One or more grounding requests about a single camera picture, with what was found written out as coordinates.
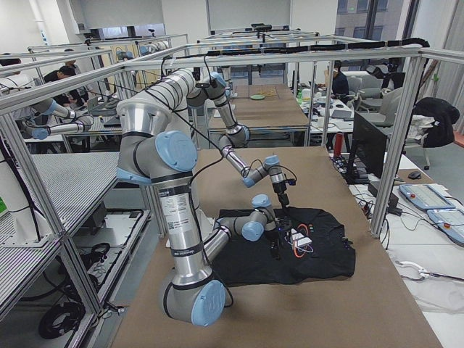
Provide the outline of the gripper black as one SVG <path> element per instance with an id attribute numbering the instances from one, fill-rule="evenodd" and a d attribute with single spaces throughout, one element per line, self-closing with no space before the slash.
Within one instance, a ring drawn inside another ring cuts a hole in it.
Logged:
<path id="1" fill-rule="evenodd" d="M 289 205 L 289 198 L 286 194 L 287 186 L 286 182 L 273 183 L 273 190 L 278 195 L 278 200 L 282 207 Z"/>
<path id="2" fill-rule="evenodd" d="M 272 258 L 276 260 L 281 259 L 281 252 L 280 252 L 280 231 L 278 229 L 273 229 L 269 231 L 265 231 L 265 238 L 270 243 L 270 254 Z"/>

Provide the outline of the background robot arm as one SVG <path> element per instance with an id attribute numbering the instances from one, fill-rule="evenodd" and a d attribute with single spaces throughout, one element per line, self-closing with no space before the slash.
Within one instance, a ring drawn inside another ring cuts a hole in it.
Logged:
<path id="1" fill-rule="evenodd" d="M 33 113 L 21 119 L 22 129 L 32 138 L 44 140 L 55 134 L 73 134 L 89 131 L 94 124 L 91 115 L 81 115 L 74 110 L 59 105 L 53 98 L 44 99 L 31 106 Z M 39 125 L 35 119 L 38 116 L 53 116 L 58 121 L 50 125 L 46 121 Z"/>

